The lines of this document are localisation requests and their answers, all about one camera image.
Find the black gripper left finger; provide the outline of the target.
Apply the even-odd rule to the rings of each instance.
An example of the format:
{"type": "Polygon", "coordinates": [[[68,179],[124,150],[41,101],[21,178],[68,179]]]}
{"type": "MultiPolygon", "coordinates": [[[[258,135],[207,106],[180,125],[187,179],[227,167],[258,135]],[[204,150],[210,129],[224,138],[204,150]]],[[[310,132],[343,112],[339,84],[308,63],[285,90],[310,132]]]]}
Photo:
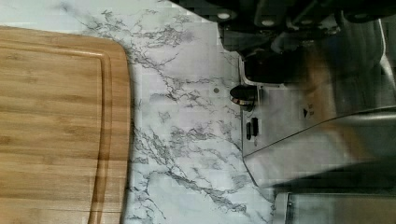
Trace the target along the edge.
{"type": "Polygon", "coordinates": [[[275,27],[286,15],[286,0],[258,0],[254,23],[259,27],[275,27]]]}

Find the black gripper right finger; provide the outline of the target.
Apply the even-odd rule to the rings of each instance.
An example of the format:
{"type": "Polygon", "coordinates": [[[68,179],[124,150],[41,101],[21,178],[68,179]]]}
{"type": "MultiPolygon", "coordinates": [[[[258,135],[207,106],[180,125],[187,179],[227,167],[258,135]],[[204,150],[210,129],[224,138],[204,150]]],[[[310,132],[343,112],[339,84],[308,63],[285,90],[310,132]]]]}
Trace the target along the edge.
{"type": "Polygon", "coordinates": [[[344,17],[355,23],[375,21],[396,13],[396,0],[347,0],[344,17]]]}

